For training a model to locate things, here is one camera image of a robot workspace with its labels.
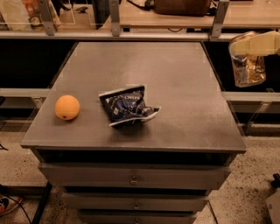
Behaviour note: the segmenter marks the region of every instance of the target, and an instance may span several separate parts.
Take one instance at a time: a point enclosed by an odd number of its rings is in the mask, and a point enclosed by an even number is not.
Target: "black chip bag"
[[[138,86],[99,94],[99,99],[112,122],[109,126],[144,123],[156,116],[160,107],[145,105],[144,90],[144,86]]]

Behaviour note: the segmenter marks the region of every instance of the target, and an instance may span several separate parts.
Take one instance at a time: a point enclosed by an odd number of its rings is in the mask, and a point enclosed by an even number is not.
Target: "cabinet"
[[[147,123],[115,129],[98,94],[145,85]],[[54,104],[74,95],[80,113]],[[22,141],[86,223],[193,223],[246,151],[200,42],[80,42]]]

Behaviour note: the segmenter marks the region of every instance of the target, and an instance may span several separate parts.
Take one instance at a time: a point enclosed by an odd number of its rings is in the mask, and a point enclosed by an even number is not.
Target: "floor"
[[[39,161],[22,149],[29,122],[6,121],[0,126],[0,184],[3,186],[44,186],[46,179],[39,172]],[[231,164],[232,173],[219,191],[210,194],[210,206],[198,213],[194,224],[270,224],[265,200],[276,190],[270,186],[272,175],[280,172],[280,127],[254,126],[251,136],[245,136],[247,152],[237,156]],[[30,216],[35,214],[39,197],[25,196],[22,205]],[[28,220],[22,209],[17,208],[0,218],[1,224],[25,224]],[[76,211],[61,199],[61,190],[52,189],[41,218],[41,224],[80,224]]]

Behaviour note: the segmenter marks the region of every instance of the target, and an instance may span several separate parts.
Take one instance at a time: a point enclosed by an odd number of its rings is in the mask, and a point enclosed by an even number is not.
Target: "orange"
[[[79,114],[80,104],[75,97],[65,94],[55,102],[54,111],[60,119],[72,120]]]

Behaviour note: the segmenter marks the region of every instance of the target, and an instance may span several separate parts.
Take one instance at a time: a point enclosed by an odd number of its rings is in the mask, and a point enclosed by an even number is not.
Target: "black cable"
[[[170,32],[180,32],[180,31],[182,31],[183,29],[178,29],[177,31],[174,31],[174,30],[172,30],[172,29],[170,29],[170,28],[167,28],[167,30],[170,31]]]
[[[25,209],[24,209],[24,207],[18,202],[18,201],[16,201],[16,200],[14,200],[13,198],[11,198],[10,196],[8,196],[8,195],[5,195],[5,194],[2,194],[4,197],[7,197],[8,199],[10,199],[10,200],[13,200],[13,201],[15,201],[22,209],[23,209],[23,211],[24,211],[24,214],[26,215],[26,217],[27,217],[27,219],[28,219],[28,221],[29,221],[29,223],[30,224],[32,224],[32,222],[31,222],[31,220],[30,220],[30,218],[29,218],[29,216],[28,216],[28,214],[27,214],[27,212],[25,211]]]
[[[3,147],[1,144],[0,144],[0,150],[5,150],[5,151],[8,151],[8,149],[7,148],[5,148],[5,147]]]
[[[214,210],[213,210],[213,208],[212,208],[212,206],[211,206],[210,201],[208,201],[208,205],[209,205],[209,208],[210,208],[210,212],[211,212],[211,214],[213,215],[213,218],[215,219],[216,224],[219,224],[219,223],[218,223],[218,220],[217,220],[217,217],[216,217],[216,215],[215,215],[215,212],[214,212]]]

